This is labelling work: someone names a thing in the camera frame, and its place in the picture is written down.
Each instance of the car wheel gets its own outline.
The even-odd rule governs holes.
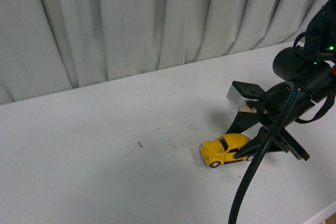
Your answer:
[[[211,167],[211,168],[216,168],[216,167],[218,167],[220,164],[221,164],[221,163],[220,163],[219,161],[215,161],[215,162],[213,162],[213,163],[210,164],[210,167]]]

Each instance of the table surface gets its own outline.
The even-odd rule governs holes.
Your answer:
[[[289,46],[0,106],[0,223],[227,223],[249,162],[211,169],[198,147],[232,123],[232,81],[282,82],[272,61]],[[266,154],[238,223],[318,224],[336,212],[335,115],[286,128],[310,159]]]

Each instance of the white curtain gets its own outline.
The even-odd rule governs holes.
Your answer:
[[[0,104],[292,41],[327,0],[0,0]]]

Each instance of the toy car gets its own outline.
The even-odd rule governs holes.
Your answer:
[[[244,160],[250,161],[253,159],[253,156],[234,158],[239,149],[249,141],[250,139],[242,134],[226,134],[215,141],[204,142],[200,146],[199,152],[204,162],[211,168],[216,168],[220,164],[224,165]]]

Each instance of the dark floor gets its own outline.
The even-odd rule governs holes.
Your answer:
[[[325,222],[326,224],[336,224],[336,213],[330,216]]]

